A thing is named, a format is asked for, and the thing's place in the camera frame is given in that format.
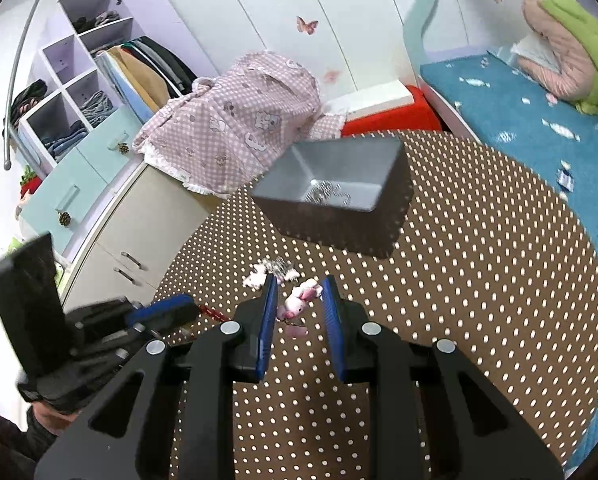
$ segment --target light blue drawer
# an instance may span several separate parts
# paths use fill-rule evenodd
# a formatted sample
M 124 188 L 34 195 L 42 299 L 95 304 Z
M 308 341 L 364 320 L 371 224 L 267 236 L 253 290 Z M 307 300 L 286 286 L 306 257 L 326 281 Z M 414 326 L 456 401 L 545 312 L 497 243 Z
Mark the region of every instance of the light blue drawer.
M 30 197 L 22 218 L 38 234 L 50 232 L 55 250 L 61 253 L 105 187 L 84 156 L 71 150 Z M 59 224 L 57 210 L 71 216 L 68 227 Z
M 131 144 L 140 128 L 141 123 L 132 110 L 122 106 L 77 144 L 76 149 L 103 180 L 111 183 L 132 156 Z M 119 142 L 127 143 L 127 155 L 119 152 Z

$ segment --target green blanket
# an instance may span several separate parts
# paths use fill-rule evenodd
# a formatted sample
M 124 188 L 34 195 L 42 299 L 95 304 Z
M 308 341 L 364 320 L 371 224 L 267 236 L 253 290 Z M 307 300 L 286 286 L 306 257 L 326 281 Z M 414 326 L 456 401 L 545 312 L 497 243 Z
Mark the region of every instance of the green blanket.
M 540 0 L 541 7 L 581 43 L 596 67 L 594 86 L 588 97 L 576 103 L 585 114 L 598 115 L 598 20 L 576 0 Z

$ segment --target human hand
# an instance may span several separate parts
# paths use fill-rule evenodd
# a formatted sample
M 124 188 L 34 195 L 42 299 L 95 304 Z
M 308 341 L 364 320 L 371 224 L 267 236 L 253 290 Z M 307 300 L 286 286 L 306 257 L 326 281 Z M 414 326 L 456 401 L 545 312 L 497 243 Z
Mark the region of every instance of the human hand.
M 63 413 L 57 412 L 57 410 L 45 402 L 33 402 L 32 413 L 35 415 L 39 424 L 55 435 L 61 434 L 62 431 L 70 426 L 71 422 L 73 422 L 79 415 L 79 412 L 64 415 Z

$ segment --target drawer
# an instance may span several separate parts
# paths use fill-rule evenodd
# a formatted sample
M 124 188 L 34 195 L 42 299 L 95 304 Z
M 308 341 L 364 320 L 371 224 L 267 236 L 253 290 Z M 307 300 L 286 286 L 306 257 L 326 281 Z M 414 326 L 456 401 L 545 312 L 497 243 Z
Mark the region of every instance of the drawer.
M 114 210 L 98 243 L 157 287 L 182 245 L 219 202 L 212 199 L 148 167 Z
M 135 271 L 123 266 L 95 243 L 77 271 L 64 301 L 64 311 L 119 296 L 150 304 L 154 293 L 154 288 L 141 280 Z
M 122 106 L 77 144 L 76 149 L 103 180 L 111 183 L 134 156 L 131 144 L 140 128 L 141 123 L 132 110 Z M 129 151 L 125 155 L 119 151 L 120 142 L 128 145 Z
M 30 197 L 22 218 L 37 234 L 50 232 L 55 251 L 61 253 L 105 187 L 82 154 L 71 150 Z M 70 215 L 70 225 L 60 225 L 58 210 Z

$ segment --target white lace trim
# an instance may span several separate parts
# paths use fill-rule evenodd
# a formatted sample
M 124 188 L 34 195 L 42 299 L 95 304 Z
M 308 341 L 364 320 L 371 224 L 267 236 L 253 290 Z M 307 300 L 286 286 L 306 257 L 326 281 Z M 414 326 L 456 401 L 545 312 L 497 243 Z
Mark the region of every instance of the white lace trim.
M 189 191 L 193 191 L 202 195 L 214 195 L 224 199 L 230 197 L 230 193 L 216 193 L 207 187 L 199 186 L 199 184 L 191 182 L 189 173 L 179 170 L 170 162 L 168 162 L 163 155 L 159 154 L 159 151 L 149 139 L 146 139 L 143 142 L 137 152 L 144 154 L 145 163 L 150 164 L 150 166 L 153 168 L 157 168 L 158 170 L 163 171 L 165 174 L 168 174 L 180 181 L 183 184 L 183 187 Z

